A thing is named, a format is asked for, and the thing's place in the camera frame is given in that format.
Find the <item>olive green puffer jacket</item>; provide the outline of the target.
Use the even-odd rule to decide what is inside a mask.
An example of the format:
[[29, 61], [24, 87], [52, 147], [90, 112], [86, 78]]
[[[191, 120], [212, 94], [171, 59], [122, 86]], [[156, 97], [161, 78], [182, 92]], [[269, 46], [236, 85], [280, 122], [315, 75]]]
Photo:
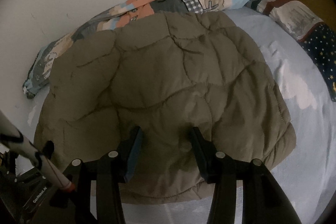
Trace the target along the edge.
[[130, 129], [145, 138], [124, 203], [199, 200], [214, 187], [199, 174], [186, 130], [198, 127], [230, 157], [272, 169], [295, 148], [281, 92], [255, 41], [222, 12], [158, 13], [95, 32], [58, 57], [34, 136], [52, 162], [99, 159]]

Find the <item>navy star pattern pillow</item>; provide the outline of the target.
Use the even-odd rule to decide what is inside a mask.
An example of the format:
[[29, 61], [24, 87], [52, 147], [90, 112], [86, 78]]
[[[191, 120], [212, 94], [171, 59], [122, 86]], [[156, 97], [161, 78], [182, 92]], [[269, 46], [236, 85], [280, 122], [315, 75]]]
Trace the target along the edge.
[[335, 32], [322, 23], [306, 37], [301, 47], [321, 73], [331, 100], [335, 102]]

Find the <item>light blue bed sheet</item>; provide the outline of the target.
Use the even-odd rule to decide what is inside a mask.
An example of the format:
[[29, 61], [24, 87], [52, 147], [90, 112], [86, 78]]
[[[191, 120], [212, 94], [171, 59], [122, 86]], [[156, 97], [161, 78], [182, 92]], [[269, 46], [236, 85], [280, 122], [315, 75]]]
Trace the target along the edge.
[[[314, 223], [335, 192], [335, 103], [301, 43], [269, 16], [247, 7], [222, 13], [255, 41], [286, 103], [296, 146], [282, 162], [267, 168], [300, 221]], [[127, 223], [205, 223], [213, 193], [156, 205], [122, 201], [122, 207]]]

